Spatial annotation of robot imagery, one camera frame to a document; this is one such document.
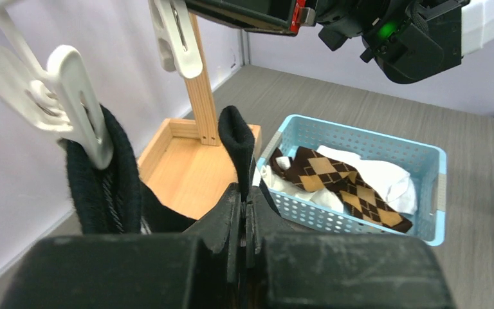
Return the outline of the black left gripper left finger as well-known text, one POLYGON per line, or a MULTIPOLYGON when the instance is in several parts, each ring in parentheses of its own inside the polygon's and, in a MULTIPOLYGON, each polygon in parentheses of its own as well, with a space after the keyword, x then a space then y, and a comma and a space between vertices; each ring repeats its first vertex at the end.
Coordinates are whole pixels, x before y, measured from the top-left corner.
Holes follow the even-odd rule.
POLYGON ((239 187, 182 233, 44 238, 2 308, 238 308, 239 187))

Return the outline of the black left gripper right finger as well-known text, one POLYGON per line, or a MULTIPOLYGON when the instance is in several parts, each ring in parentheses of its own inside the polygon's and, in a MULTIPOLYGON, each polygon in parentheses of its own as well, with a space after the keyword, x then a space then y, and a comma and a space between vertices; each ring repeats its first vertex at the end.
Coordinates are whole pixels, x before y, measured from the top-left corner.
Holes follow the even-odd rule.
POLYGON ((432 249, 395 234, 299 232, 248 197, 246 308, 455 308, 432 249))

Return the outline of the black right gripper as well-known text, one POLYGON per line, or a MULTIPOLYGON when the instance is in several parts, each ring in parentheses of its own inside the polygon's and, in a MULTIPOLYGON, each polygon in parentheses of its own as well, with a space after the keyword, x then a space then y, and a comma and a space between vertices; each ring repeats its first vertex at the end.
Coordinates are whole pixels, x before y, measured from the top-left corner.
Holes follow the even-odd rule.
POLYGON ((360 33, 383 13, 383 1, 186 1, 188 10, 247 32, 296 36, 302 26, 352 25, 360 33))

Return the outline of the brown argyle sock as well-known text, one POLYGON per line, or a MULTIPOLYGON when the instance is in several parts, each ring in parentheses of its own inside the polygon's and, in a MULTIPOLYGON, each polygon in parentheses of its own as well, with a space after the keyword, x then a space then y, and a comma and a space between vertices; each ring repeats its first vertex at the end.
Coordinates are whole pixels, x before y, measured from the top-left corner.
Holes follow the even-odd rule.
POLYGON ((284 156, 276 148, 270 167, 285 181, 307 192, 331 191, 353 217, 398 232, 408 232, 413 223, 395 211, 353 166, 299 147, 296 156, 284 156))

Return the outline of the black white-striped sock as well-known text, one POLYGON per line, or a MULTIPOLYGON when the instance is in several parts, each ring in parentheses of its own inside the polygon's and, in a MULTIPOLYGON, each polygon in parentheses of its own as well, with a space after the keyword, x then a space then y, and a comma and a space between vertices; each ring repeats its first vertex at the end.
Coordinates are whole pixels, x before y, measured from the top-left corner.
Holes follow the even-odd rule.
POLYGON ((73 206, 83 234, 183 232, 195 223, 163 205, 142 182, 127 133, 102 108, 114 146, 106 169, 93 167, 84 148, 65 140, 66 171, 73 206))
POLYGON ((227 106, 222 110, 218 133, 235 167, 242 201, 247 201, 252 187, 258 187, 271 210, 278 214, 279 210, 257 168, 254 157, 255 137, 235 106, 227 106))

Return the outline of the white plastic clip hanger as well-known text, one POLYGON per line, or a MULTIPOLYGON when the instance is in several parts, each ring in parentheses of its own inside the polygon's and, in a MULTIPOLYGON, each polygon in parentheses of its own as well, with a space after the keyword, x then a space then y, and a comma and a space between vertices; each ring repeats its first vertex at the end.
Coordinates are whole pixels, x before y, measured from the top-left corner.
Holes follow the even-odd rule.
MULTIPOLYGON (((113 157, 102 108, 79 51, 58 46, 42 66, 0 1, 0 99, 37 129, 80 144, 97 169, 113 157)), ((203 62, 184 1, 150 1, 152 24, 164 70, 198 77, 203 62)))

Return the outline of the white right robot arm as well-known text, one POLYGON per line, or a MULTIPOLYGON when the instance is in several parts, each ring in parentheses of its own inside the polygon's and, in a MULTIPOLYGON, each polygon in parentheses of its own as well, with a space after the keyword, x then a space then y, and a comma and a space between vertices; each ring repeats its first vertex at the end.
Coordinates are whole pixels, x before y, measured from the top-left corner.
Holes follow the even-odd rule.
POLYGON ((360 38, 364 62, 396 84, 412 84, 461 64, 494 39, 494 1, 187 1, 194 14, 251 33, 294 37, 320 25, 331 50, 360 38))

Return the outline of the wooden hanger stand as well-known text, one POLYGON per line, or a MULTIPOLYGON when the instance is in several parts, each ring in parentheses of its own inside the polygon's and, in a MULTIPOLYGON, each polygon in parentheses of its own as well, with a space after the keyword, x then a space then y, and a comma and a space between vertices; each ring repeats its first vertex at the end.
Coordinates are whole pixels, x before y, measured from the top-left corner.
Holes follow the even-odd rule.
POLYGON ((194 119, 166 118, 138 166, 143 182, 165 206, 199 219, 237 181, 237 173, 219 139, 208 70, 185 85, 194 119))

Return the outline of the light blue plastic basket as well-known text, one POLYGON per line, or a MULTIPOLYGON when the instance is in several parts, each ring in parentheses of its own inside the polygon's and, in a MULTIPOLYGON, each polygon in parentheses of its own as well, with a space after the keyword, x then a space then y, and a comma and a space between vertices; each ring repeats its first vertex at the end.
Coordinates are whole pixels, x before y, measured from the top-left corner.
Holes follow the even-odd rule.
POLYGON ((334 233, 388 234, 352 215, 329 193, 303 192, 271 170, 275 151, 294 158, 304 147, 359 170, 380 196, 412 222, 409 236, 441 245, 446 227, 446 153, 432 145, 303 115, 290 115, 257 162, 280 214, 306 228, 334 233))

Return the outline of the white sock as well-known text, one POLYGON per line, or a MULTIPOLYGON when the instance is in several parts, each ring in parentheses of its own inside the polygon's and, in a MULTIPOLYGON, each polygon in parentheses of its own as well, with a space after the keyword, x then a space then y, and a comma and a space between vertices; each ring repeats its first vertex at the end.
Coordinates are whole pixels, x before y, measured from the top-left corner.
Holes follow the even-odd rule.
MULTIPOLYGON (((363 160, 360 155, 332 149, 321 145, 318 153, 338 161, 345 162, 359 170, 365 180, 382 199, 395 211, 413 215, 417 210, 417 198, 414 183, 403 168, 381 160, 363 160)), ((311 201, 336 212, 345 212, 343 204, 336 194, 328 189, 307 192, 279 178, 269 165, 260 168, 262 179, 268 188, 283 192, 302 200, 311 201)))

